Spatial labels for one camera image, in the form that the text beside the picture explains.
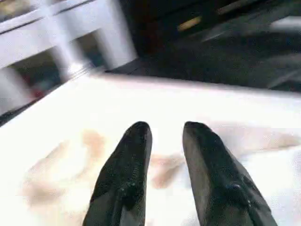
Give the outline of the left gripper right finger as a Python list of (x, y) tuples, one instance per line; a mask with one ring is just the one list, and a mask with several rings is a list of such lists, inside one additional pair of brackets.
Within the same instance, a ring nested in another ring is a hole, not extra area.
[(200, 225), (277, 224), (247, 170), (208, 126), (186, 122), (182, 144)]

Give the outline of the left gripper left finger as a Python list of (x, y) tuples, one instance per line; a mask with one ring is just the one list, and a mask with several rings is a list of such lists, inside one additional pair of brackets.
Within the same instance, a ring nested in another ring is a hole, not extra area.
[(146, 122), (129, 127), (102, 167), (85, 226), (143, 226), (152, 133)]

